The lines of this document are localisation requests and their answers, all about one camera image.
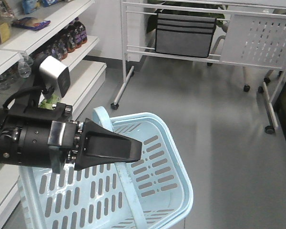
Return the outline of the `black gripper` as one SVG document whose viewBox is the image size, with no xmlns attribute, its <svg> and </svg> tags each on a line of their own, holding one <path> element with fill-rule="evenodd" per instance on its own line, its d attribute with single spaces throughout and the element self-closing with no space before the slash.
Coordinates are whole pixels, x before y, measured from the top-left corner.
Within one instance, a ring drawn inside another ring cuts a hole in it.
<svg viewBox="0 0 286 229">
<path fill-rule="evenodd" d="M 57 103 L 52 110 L 15 103 L 1 130 L 1 163 L 50 168 L 60 173 L 65 164 L 76 171 L 141 159 L 142 143 L 109 131 L 86 118 L 71 120 L 72 106 Z"/>
</svg>

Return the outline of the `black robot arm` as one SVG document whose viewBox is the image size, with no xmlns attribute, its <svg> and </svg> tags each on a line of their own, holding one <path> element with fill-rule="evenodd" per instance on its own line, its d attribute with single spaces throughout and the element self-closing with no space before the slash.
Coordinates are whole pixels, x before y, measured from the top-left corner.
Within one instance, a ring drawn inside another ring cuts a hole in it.
<svg viewBox="0 0 286 229">
<path fill-rule="evenodd" d="M 91 119 L 71 121 L 72 107 L 58 103 L 52 110 L 18 105 L 0 108 L 0 163 L 50 168 L 65 164 L 76 171 L 102 164 L 140 160 L 142 143 L 107 130 Z"/>
</svg>

